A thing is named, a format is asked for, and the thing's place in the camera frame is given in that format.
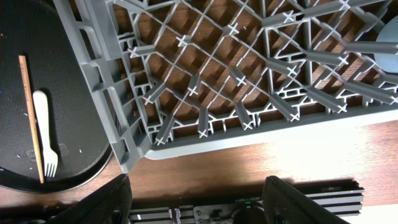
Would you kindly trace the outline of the white plastic fork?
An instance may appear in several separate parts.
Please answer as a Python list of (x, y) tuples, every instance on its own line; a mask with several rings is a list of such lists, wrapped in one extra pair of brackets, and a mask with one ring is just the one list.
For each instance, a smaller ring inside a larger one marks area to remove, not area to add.
[(37, 90), (34, 91), (32, 96), (42, 143), (44, 175), (46, 177), (55, 177), (58, 166), (58, 155), (51, 147), (50, 116), (47, 95), (43, 91)]

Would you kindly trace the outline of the light blue plastic cup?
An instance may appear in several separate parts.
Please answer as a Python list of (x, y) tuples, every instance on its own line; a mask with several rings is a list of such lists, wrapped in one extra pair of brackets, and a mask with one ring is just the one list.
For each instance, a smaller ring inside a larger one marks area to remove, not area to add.
[(374, 54), (377, 64), (385, 72), (397, 74), (397, 16), (382, 28), (376, 41), (384, 44), (383, 52)]

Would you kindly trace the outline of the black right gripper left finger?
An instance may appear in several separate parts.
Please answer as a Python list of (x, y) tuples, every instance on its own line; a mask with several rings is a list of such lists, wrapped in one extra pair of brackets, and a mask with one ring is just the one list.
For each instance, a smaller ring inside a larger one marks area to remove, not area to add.
[(132, 205), (129, 176), (121, 174), (47, 224), (128, 224)]

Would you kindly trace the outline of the wooden chopstick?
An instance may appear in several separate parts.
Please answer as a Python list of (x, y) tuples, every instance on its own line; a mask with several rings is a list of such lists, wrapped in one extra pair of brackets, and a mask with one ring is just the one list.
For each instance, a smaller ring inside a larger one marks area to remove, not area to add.
[(25, 93), (25, 102), (27, 105), (27, 114), (29, 117), (29, 125), (30, 125), (30, 131), (32, 135), (32, 142), (34, 146), (34, 154), (35, 154), (35, 159), (37, 163), (37, 170), (39, 173), (39, 180), (40, 183), (44, 183), (44, 172), (43, 172), (43, 167), (42, 167), (42, 158), (41, 158), (41, 152), (40, 152), (40, 145), (39, 145), (39, 139), (38, 139), (38, 133), (37, 133), (37, 127), (36, 127), (36, 120), (35, 120), (35, 111), (34, 111), (34, 104), (32, 100), (32, 92), (30, 89), (30, 81), (29, 81), (29, 73), (27, 69), (27, 61), (25, 55), (20, 55), (19, 56), (19, 65), (21, 68), (21, 75), (22, 75), (22, 82), (24, 86), (24, 93)]

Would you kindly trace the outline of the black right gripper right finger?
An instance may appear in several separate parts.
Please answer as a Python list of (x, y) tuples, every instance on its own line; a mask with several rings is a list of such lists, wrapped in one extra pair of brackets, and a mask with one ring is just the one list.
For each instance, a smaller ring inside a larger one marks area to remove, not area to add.
[(265, 179), (261, 198), (268, 224), (348, 224), (274, 175)]

